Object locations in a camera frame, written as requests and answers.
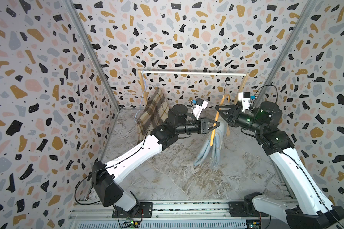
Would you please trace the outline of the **green circuit board right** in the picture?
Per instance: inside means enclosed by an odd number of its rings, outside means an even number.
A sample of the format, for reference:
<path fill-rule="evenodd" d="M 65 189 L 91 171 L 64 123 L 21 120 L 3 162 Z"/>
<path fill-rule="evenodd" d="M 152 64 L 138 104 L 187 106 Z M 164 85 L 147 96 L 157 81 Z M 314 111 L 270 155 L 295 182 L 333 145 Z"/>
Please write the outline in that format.
<path fill-rule="evenodd" d="M 262 224 L 260 220 L 252 220 L 252 219 L 246 220 L 247 229 L 261 229 L 261 227 L 262 227 Z"/>

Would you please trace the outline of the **wooden clothes rack frame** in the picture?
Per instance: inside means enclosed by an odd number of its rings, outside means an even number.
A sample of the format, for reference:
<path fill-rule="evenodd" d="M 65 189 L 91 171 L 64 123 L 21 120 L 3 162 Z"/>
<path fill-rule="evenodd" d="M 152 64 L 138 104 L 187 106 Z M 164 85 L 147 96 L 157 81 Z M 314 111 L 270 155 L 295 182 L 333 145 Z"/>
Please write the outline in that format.
<path fill-rule="evenodd" d="M 242 77 L 242 82 L 241 82 L 241 84 L 239 86 L 239 90 L 238 90 L 237 95 L 236 95 L 236 97 L 234 99 L 234 103 L 235 104 L 238 101 L 238 94 L 239 94 L 239 92 L 243 92 L 243 89 L 245 88 L 246 82 L 248 80 L 248 75 L 247 76 L 237 76 L 237 77 Z"/>

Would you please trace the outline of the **brown plaid fringed scarf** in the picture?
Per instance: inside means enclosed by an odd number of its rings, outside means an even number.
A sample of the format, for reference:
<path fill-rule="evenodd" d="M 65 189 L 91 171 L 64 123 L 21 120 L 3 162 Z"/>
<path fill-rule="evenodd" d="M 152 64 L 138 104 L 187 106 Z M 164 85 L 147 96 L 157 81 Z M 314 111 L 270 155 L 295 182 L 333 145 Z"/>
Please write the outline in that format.
<path fill-rule="evenodd" d="M 161 125 L 168 117 L 169 105 L 162 89 L 156 88 L 145 109 L 136 119 L 138 143 L 144 140 L 147 132 Z"/>

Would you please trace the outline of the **blue plaid scarf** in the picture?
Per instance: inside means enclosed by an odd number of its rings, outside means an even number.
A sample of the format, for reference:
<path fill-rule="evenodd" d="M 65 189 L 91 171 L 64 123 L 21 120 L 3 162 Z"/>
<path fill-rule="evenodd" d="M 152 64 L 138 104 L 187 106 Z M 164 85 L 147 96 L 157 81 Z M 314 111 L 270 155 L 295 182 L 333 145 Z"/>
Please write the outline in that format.
<path fill-rule="evenodd" d="M 212 157 L 212 163 L 211 163 L 212 170 L 218 169 L 218 166 L 220 164 L 220 151 L 221 151 L 224 136 L 226 135 L 227 127 L 228 127 L 227 122 L 222 117 L 218 118 L 218 122 L 220 123 L 220 126 L 216 129 L 214 129 L 215 136 L 213 139 L 213 145 L 210 145 L 211 134 L 209 134 L 207 136 L 206 140 L 204 141 L 203 146 L 202 146 L 198 156 L 196 157 L 196 160 L 194 162 L 194 167 L 201 165 L 204 162 L 204 160 L 207 158 L 209 153 L 212 153 L 212 155 L 211 155 L 211 157 Z"/>

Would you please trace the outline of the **aluminium corner post left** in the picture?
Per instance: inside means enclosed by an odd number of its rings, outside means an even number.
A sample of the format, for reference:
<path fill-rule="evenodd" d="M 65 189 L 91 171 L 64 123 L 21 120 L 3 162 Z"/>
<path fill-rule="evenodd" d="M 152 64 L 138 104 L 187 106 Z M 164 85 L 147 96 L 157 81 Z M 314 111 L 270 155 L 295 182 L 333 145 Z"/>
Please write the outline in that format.
<path fill-rule="evenodd" d="M 115 113 L 119 114 L 121 108 L 119 104 L 117 103 L 117 100 L 111 89 L 111 86 L 95 54 L 92 43 L 88 38 L 87 31 L 82 24 L 82 20 L 80 19 L 80 16 L 78 15 L 76 11 L 73 1 L 61 1 L 61 2 L 64 8 L 66 9 L 67 13 L 69 14 L 69 18 L 73 22 L 75 29 L 77 30 L 77 33 L 78 33 L 77 37 L 81 40 L 84 51 L 86 52 L 86 54 L 88 55 L 92 63 L 92 66 L 94 69 L 93 74 L 95 75 L 93 79 L 96 80 L 97 77 L 99 78 L 100 85 L 97 86 L 97 89 L 100 90 L 101 86 L 103 86 L 103 89 L 104 89 L 103 94 L 107 95 L 107 96 L 104 96 L 105 101 L 108 102 L 109 105 L 111 105 L 111 109 L 113 109 Z"/>

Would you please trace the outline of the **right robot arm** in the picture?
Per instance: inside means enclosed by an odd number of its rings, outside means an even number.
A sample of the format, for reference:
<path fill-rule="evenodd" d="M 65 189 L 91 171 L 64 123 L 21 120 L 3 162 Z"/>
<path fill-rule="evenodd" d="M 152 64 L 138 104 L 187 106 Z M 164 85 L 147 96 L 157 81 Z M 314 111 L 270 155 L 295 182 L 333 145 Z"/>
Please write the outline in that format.
<path fill-rule="evenodd" d="M 344 208 L 333 205 L 323 194 L 300 160 L 289 136 L 278 129 L 282 111 L 277 104 L 264 101 L 251 113 L 243 112 L 237 105 L 216 106 L 216 111 L 229 126 L 253 132 L 297 200 L 297 204 L 288 204 L 256 192 L 249 197 L 255 211 L 273 216 L 292 229 L 327 229 L 344 219 Z"/>

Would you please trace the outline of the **aluminium corner post right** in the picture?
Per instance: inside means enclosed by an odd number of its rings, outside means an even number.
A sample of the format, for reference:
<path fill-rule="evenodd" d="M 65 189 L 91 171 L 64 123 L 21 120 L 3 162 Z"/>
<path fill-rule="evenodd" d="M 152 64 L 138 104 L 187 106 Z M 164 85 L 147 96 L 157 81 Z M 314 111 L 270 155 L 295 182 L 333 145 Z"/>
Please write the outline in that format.
<path fill-rule="evenodd" d="M 280 69 L 283 61 L 285 60 L 286 56 L 289 54 L 291 47 L 293 46 L 294 42 L 296 41 L 299 33 L 301 32 L 303 26 L 305 25 L 307 19 L 310 17 L 311 12 L 316 6 L 315 0 L 308 0 L 301 12 L 300 18 L 298 19 L 297 23 L 294 26 L 294 29 L 292 30 L 291 34 L 289 35 L 289 38 L 285 45 L 283 46 L 282 51 L 280 52 L 276 62 L 274 63 L 274 66 L 272 67 L 265 83 L 264 87 L 260 89 L 258 97 L 255 99 L 254 107 L 258 107 L 259 103 L 264 100 L 264 95 L 266 93 L 266 90 L 271 87 L 271 83 L 274 81 L 274 78 L 276 76 L 276 73 Z"/>

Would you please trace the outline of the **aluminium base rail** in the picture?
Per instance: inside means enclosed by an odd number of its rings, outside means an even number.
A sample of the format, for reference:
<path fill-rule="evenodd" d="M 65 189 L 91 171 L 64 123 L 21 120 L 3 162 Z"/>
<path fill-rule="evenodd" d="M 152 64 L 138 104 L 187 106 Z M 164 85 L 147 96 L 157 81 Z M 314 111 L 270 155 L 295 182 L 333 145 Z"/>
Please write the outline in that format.
<path fill-rule="evenodd" d="M 139 229 L 246 229 L 246 220 L 260 220 L 262 229 L 289 225 L 266 213 L 247 215 L 241 200 L 145 200 L 136 216 Z M 69 229 L 123 229 L 128 216 L 120 208 L 82 201 L 69 216 Z"/>

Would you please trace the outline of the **white top rack rod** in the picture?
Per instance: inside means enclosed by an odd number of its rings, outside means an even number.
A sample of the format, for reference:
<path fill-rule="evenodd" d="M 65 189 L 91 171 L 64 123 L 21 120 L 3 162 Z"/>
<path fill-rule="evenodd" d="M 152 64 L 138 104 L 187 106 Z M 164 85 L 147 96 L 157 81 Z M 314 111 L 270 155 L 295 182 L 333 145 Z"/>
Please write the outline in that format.
<path fill-rule="evenodd" d="M 186 74 L 186 75 L 214 75 L 214 76 L 247 76 L 246 73 L 208 73 L 208 72 L 186 72 L 186 71 L 145 71 L 142 70 L 141 73 L 146 74 Z"/>

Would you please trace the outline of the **aluminium corner post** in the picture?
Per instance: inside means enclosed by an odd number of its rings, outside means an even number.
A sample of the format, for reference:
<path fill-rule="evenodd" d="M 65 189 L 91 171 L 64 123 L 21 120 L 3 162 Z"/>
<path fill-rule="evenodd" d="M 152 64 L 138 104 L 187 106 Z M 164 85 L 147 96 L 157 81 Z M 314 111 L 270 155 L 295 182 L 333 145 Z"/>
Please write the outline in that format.
<path fill-rule="evenodd" d="M 82 20 L 80 19 L 80 16 L 78 15 L 76 11 L 73 1 L 61 1 L 61 2 L 64 8 L 66 9 L 67 13 L 69 14 L 69 18 L 73 22 L 75 29 L 77 30 L 77 33 L 78 33 L 77 37 L 81 40 L 84 51 L 86 52 L 86 54 L 88 55 L 92 63 L 92 66 L 94 69 L 93 74 L 95 75 L 93 79 L 96 80 L 97 77 L 99 78 L 100 85 L 97 86 L 97 89 L 100 90 L 101 86 L 103 86 L 103 89 L 104 89 L 103 94 L 107 95 L 107 96 L 104 96 L 105 101 L 108 102 L 109 105 L 111 105 L 111 109 L 113 109 L 115 113 L 119 114 L 121 108 L 119 104 L 117 103 L 117 100 L 111 89 L 111 86 L 95 54 L 92 43 L 88 38 L 87 31 L 82 24 Z"/>
<path fill-rule="evenodd" d="M 292 30 L 291 34 L 289 35 L 289 38 L 285 45 L 283 46 L 282 51 L 280 52 L 276 62 L 274 63 L 274 66 L 272 67 L 265 83 L 264 87 L 260 89 L 258 97 L 255 99 L 254 107 L 258 107 L 259 103 L 264 100 L 264 95 L 266 93 L 266 90 L 271 87 L 271 83 L 274 81 L 274 78 L 276 76 L 276 73 L 280 69 L 283 61 L 285 60 L 286 56 L 289 54 L 291 47 L 293 46 L 294 42 L 296 41 L 299 33 L 301 32 L 303 26 L 305 25 L 307 19 L 310 17 L 311 12 L 316 6 L 315 0 L 308 0 L 301 12 L 300 18 L 298 19 L 297 23 L 294 26 L 294 29 Z"/>

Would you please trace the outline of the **green circuit board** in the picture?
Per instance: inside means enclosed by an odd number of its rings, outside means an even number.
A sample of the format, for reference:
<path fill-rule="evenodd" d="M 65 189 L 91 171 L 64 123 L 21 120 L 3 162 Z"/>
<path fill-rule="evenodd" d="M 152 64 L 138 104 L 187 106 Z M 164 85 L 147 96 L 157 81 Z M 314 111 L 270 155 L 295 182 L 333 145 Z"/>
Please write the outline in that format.
<path fill-rule="evenodd" d="M 260 220 L 252 220 L 252 219 L 246 220 L 247 229 L 261 229 L 261 227 L 262 227 L 262 224 Z"/>
<path fill-rule="evenodd" d="M 141 220 L 133 220 L 129 217 L 121 224 L 123 229 L 139 229 L 141 225 Z"/>

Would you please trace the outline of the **light blue wire hanger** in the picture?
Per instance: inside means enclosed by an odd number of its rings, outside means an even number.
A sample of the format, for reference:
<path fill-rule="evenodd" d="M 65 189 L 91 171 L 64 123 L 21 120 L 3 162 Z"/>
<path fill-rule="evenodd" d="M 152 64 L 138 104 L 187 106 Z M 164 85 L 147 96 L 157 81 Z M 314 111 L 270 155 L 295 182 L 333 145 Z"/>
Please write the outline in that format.
<path fill-rule="evenodd" d="M 158 88 L 157 86 L 153 85 L 153 84 L 148 84 L 146 83 L 146 77 L 144 77 L 144 75 L 148 75 L 148 74 L 152 74 L 153 71 L 149 71 L 149 70 L 139 70 L 138 74 L 139 74 L 139 83 L 141 85 L 141 89 L 142 89 L 142 95 L 141 95 L 141 99 L 140 99 L 140 104 L 139 104 L 139 109 L 135 114 L 134 117 L 134 122 L 137 123 L 137 117 L 139 112 L 141 111 L 141 106 L 142 104 L 147 105 L 148 103 L 148 99 L 147 99 L 147 95 L 146 95 L 146 91 L 149 88 L 149 86 L 153 87 L 153 88 Z"/>

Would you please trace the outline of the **green circuit board left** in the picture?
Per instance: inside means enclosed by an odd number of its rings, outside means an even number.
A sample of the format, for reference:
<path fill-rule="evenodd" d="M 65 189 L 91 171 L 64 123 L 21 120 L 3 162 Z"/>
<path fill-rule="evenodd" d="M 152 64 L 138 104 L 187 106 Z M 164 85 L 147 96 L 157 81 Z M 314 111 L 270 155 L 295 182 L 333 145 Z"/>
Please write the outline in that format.
<path fill-rule="evenodd" d="M 129 217 L 121 224 L 123 229 L 139 229 L 141 225 L 141 220 L 133 220 Z"/>

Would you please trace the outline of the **orange plastic hanger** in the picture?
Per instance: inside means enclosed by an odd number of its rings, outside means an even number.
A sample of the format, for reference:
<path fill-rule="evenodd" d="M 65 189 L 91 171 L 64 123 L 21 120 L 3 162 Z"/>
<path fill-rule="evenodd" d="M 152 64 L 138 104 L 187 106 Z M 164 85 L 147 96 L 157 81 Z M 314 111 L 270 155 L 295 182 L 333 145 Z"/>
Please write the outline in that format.
<path fill-rule="evenodd" d="M 219 103 L 220 106 L 224 103 L 224 101 L 227 97 L 228 97 L 228 100 L 230 100 L 230 96 L 226 94 L 226 86 L 227 86 L 227 83 L 225 84 L 224 89 L 223 89 L 223 97 Z M 216 113 L 215 121 L 218 121 L 218 118 L 219 118 L 219 112 Z M 215 135 L 216 135 L 216 130 L 214 129 L 211 133 L 211 139 L 210 139 L 210 146 L 211 147 L 213 146 Z"/>

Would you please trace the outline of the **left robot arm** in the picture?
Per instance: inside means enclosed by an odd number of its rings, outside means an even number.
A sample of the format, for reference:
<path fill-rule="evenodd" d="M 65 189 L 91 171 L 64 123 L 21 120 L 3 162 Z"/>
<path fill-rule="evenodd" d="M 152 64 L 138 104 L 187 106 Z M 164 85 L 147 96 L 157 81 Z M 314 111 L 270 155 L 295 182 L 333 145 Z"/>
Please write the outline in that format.
<path fill-rule="evenodd" d="M 218 121 L 197 118 L 188 112 L 185 105 L 174 105 L 169 109 L 165 122 L 148 133 L 137 146 L 112 161 L 94 164 L 91 182 L 100 202 L 104 207 L 115 205 L 136 215 L 139 201 L 119 186 L 123 179 L 146 160 L 174 144 L 180 134 L 205 135 L 218 127 Z"/>

